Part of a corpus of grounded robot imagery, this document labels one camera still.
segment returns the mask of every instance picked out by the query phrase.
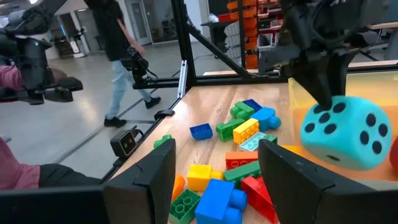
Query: blue lego brick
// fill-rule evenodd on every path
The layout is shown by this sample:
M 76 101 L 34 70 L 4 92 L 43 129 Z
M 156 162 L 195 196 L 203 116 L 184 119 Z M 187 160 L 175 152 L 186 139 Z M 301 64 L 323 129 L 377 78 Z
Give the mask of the blue lego brick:
M 280 127 L 280 119 L 275 116 L 275 110 L 272 108 L 264 107 L 254 113 L 250 118 L 254 118 L 260 123 L 260 132 L 267 131 L 268 129 L 278 129 Z
M 211 130 L 210 124 L 191 127 L 190 130 L 192 137 L 196 140 L 204 140 L 213 137 L 213 130 Z
M 258 149 L 260 140 L 266 136 L 266 134 L 258 132 L 242 143 L 240 148 L 244 151 L 253 152 Z
M 195 216 L 198 224 L 242 224 L 248 196 L 232 182 L 211 179 Z
M 257 112 L 257 111 L 259 111 L 259 110 L 261 110 L 262 109 L 262 106 L 260 106 L 256 101 L 254 101 L 253 99 L 251 99 L 251 100 L 245 100 L 245 101 L 243 101 L 243 103 L 245 104 L 245 105 L 248 105 L 248 106 L 250 106 L 251 108 L 253 108 L 254 109 L 254 112 Z

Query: lego brick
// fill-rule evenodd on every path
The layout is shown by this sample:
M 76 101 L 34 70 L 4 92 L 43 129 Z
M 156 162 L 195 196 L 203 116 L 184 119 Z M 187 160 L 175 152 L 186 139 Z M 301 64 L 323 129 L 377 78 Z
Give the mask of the lego brick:
M 261 139 L 264 139 L 266 134 L 264 133 L 256 133 L 251 136 L 248 140 L 240 145 L 241 150 L 253 152 L 259 148 L 259 142 Z
M 244 166 L 227 170 L 224 172 L 224 180 L 233 182 L 237 189 L 241 188 L 241 181 L 249 176 L 259 177 L 261 175 L 259 161 L 254 161 Z
M 258 131 L 259 121 L 250 118 L 248 121 L 234 129 L 234 142 L 240 145 L 244 141 L 248 140 L 251 136 L 253 136 L 253 134 L 256 134 Z
M 262 109 L 262 106 L 259 105 L 259 104 L 258 104 L 256 101 L 254 101 L 253 99 L 251 99 L 251 100 L 245 100 L 245 101 L 243 101 L 243 103 L 244 103 L 245 105 L 248 105 L 248 106 L 250 106 L 251 108 L 253 108 L 253 109 L 254 109 L 254 112 L 257 112 L 257 111 L 259 111 L 259 110 Z
M 192 137 L 196 140 L 205 140 L 213 137 L 213 130 L 209 124 L 202 124 L 190 128 Z
M 170 206 L 169 221 L 173 224 L 189 224 L 195 218 L 200 196 L 185 190 Z
M 244 120 L 241 118 L 232 119 L 226 124 L 219 124 L 216 127 L 216 132 L 218 133 L 218 137 L 221 141 L 226 142 L 232 140 L 234 129 L 239 127 L 241 124 L 244 123 Z
M 244 166 L 258 159 L 258 152 L 227 152 L 225 154 L 226 170 Z
M 172 202 L 184 191 L 185 179 L 180 175 L 175 175 Z
M 169 139 L 172 139 L 172 135 L 171 134 L 166 134 L 165 136 L 162 137 L 162 139 L 155 141 L 154 143 L 154 149 L 156 149 L 157 147 L 159 147 L 161 144 L 163 144 L 163 142 L 166 142 Z
M 278 129 L 281 121 L 275 116 L 275 110 L 272 108 L 264 107 L 257 111 L 250 118 L 254 118 L 260 123 L 260 132 L 267 131 L 268 129 Z
M 188 171 L 188 188 L 196 192 L 204 192 L 210 179 L 223 179 L 222 171 L 213 171 L 211 165 L 191 165 Z
M 248 197 L 234 184 L 212 179 L 203 194 L 195 216 L 198 224 L 242 224 Z
M 271 197 L 262 177 L 246 177 L 242 180 L 242 190 L 248 195 L 249 204 L 271 223 L 279 221 Z
M 263 139 L 278 144 L 278 137 L 273 134 L 266 134 Z
M 247 121 L 253 114 L 254 109 L 243 102 L 235 103 L 235 107 L 231 109 L 231 115 L 233 118 L 242 118 L 245 121 Z
M 282 147 L 289 150 L 290 152 L 296 153 L 297 155 L 303 157 L 303 149 L 300 146 L 282 146 Z

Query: black metal frame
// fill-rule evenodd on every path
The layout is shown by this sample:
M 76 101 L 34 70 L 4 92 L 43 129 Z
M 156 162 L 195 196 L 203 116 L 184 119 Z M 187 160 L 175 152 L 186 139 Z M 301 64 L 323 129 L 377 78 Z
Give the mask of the black metal frame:
M 188 92 L 193 86 L 212 86 L 212 85 L 247 85 L 247 84 L 260 84 L 260 83 L 286 83 L 287 77 L 280 76 L 278 72 L 267 72 L 259 74 L 258 77 L 253 77 L 250 73 L 238 66 L 234 61 L 227 57 L 219 48 L 209 42 L 204 36 L 196 30 L 195 27 L 188 23 L 187 14 L 183 0 L 171 0 L 172 8 L 174 12 L 174 19 L 176 22 L 178 43 L 181 51 L 182 60 L 186 60 L 188 63 L 187 73 L 187 86 L 186 92 Z M 205 47 L 212 51 L 216 56 L 219 57 L 225 64 L 230 66 L 236 73 L 228 75 L 215 75 L 215 76 L 200 76 L 197 77 L 195 73 L 195 64 L 192 54 L 192 48 L 190 43 L 189 35 L 194 36 L 199 40 Z M 368 72 L 388 72 L 398 70 L 398 64 L 395 65 L 377 65 L 370 67 L 355 67 L 349 68 L 348 73 L 368 73 Z M 145 86 L 135 86 L 134 88 L 172 88 L 178 87 L 178 78 L 162 78 Z M 170 107 L 172 110 L 181 99 L 177 99 L 174 104 Z M 144 136 L 137 142 L 137 148 L 147 139 L 147 137 L 153 132 L 153 130 L 163 121 L 158 119 L 155 121 L 149 130 L 144 133 Z M 103 182 L 112 178 L 117 170 L 124 164 L 126 160 L 118 159 L 114 164 L 113 168 L 104 176 Z

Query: pink sleeve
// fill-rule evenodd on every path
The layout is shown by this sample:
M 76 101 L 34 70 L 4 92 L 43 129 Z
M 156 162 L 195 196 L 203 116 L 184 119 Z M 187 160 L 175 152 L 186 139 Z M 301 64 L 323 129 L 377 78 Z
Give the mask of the pink sleeve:
M 22 75 L 16 66 L 0 66 L 0 87 L 18 90 L 22 85 Z

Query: green lego brick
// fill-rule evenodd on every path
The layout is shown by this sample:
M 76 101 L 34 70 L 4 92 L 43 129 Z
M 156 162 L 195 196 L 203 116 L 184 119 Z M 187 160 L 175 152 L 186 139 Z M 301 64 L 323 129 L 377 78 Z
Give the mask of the green lego brick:
M 224 172 L 224 180 L 235 183 L 235 187 L 240 189 L 241 181 L 250 175 L 254 178 L 257 178 L 261 175 L 259 161 L 251 162 L 244 166 Z
M 170 206 L 169 221 L 173 224 L 189 224 L 195 218 L 199 201 L 199 195 L 191 190 L 185 190 Z
M 156 149 L 159 145 L 163 144 L 163 142 L 166 142 L 167 140 L 172 138 L 173 137 L 171 134 L 166 134 L 165 136 L 162 137 L 162 139 L 155 141 L 154 149 Z
M 247 121 L 253 114 L 254 109 L 243 102 L 235 103 L 235 107 L 231 109 L 231 115 L 233 118 L 242 118 L 245 121 Z
M 278 137 L 273 134 L 266 134 L 266 136 L 263 139 L 278 144 Z
M 241 118 L 232 119 L 226 124 L 219 124 L 216 127 L 216 132 L 218 133 L 218 137 L 221 141 L 226 142 L 232 140 L 234 138 L 233 133 L 234 129 L 239 127 L 244 123 L 244 120 Z

